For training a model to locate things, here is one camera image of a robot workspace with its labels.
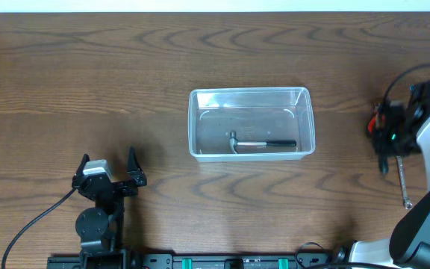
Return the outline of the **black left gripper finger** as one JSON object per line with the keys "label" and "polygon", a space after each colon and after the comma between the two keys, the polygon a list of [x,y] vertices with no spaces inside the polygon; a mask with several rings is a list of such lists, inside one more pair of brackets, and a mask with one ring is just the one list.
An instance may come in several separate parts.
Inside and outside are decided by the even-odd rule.
{"label": "black left gripper finger", "polygon": [[130,147],[128,153],[127,174],[135,181],[144,180],[144,172],[138,163],[135,148]]}
{"label": "black left gripper finger", "polygon": [[82,176],[84,173],[84,168],[86,163],[90,160],[90,157],[88,154],[84,154],[82,159],[81,159],[81,163],[79,164],[77,170],[75,171],[74,176]]}

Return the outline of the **red handled pliers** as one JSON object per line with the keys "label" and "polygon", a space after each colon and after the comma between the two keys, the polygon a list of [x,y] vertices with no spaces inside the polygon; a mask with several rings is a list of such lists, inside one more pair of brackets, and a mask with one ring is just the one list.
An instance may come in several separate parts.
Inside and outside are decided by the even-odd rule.
{"label": "red handled pliers", "polygon": [[367,123],[367,137],[371,138],[375,130],[382,129],[385,123],[385,115],[381,111],[383,108],[382,102],[375,102],[372,109],[372,115]]}

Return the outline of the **clear plastic storage container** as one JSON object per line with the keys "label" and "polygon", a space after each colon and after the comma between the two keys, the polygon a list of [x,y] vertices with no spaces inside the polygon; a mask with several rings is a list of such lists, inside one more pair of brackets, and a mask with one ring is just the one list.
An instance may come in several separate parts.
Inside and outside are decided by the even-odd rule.
{"label": "clear plastic storage container", "polygon": [[[188,146],[199,162],[297,161],[316,149],[314,113],[305,87],[197,89],[188,102]],[[295,140],[296,147],[241,147],[241,141]]]}

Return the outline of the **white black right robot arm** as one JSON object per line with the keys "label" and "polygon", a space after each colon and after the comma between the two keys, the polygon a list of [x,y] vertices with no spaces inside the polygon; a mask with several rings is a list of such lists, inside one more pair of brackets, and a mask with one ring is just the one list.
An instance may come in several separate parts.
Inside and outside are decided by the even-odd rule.
{"label": "white black right robot arm", "polygon": [[387,160],[396,158],[399,181],[405,184],[402,159],[421,154],[427,194],[416,204],[402,198],[408,213],[397,223],[388,239],[355,241],[342,246],[331,258],[336,268],[430,268],[430,81],[411,87],[406,106],[386,99],[375,109],[367,131],[378,156],[381,172]]}

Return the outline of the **small hammer black handle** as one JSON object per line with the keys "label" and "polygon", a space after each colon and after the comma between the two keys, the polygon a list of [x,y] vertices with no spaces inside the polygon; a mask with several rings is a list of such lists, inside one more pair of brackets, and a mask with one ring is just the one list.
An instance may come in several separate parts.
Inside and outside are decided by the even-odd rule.
{"label": "small hammer black handle", "polygon": [[229,146],[234,154],[237,154],[237,148],[251,147],[251,148],[264,148],[268,146],[287,146],[296,147],[297,142],[295,140],[269,140],[269,141],[241,141],[237,139],[237,133],[231,131],[229,134]]}

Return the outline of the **black yellow screwdriver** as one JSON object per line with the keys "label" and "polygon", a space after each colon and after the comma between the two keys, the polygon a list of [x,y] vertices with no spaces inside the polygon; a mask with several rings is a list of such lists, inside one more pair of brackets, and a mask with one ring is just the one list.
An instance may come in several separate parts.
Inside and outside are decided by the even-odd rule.
{"label": "black yellow screwdriver", "polygon": [[389,164],[386,156],[380,155],[378,157],[378,168],[382,175],[387,175],[389,173]]}

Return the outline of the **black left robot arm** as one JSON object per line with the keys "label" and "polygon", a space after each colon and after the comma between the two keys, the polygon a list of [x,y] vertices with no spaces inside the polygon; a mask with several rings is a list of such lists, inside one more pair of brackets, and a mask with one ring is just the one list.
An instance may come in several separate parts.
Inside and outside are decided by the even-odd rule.
{"label": "black left robot arm", "polygon": [[138,195],[147,178],[131,147],[127,163],[128,179],[114,182],[106,160],[91,161],[85,154],[75,175],[72,188],[95,205],[82,211],[75,231],[81,239],[82,268],[141,268],[142,259],[123,247],[124,199]]}

